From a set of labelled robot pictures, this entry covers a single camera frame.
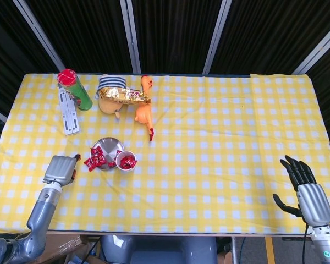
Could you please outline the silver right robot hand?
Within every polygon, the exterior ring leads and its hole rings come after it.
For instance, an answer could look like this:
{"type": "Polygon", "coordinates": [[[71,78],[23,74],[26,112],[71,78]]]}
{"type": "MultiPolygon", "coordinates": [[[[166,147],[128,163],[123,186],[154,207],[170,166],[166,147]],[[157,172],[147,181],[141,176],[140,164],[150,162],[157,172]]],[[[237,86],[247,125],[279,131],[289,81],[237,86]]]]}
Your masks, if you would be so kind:
{"type": "Polygon", "coordinates": [[[301,217],[311,227],[330,225],[330,204],[311,168],[305,162],[288,155],[285,156],[285,159],[281,159],[280,163],[289,175],[298,199],[298,206],[287,206],[277,194],[273,194],[276,205],[284,212],[301,217]]]}

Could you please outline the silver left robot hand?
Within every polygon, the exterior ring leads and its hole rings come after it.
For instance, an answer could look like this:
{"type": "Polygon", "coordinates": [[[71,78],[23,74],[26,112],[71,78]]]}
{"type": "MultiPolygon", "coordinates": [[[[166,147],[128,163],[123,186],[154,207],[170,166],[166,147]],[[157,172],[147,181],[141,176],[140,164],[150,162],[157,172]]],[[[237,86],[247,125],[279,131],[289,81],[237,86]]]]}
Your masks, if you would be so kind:
{"type": "Polygon", "coordinates": [[[81,159],[80,154],[74,157],[54,155],[47,167],[43,182],[57,182],[61,187],[71,184],[76,175],[76,163],[81,159]]]}

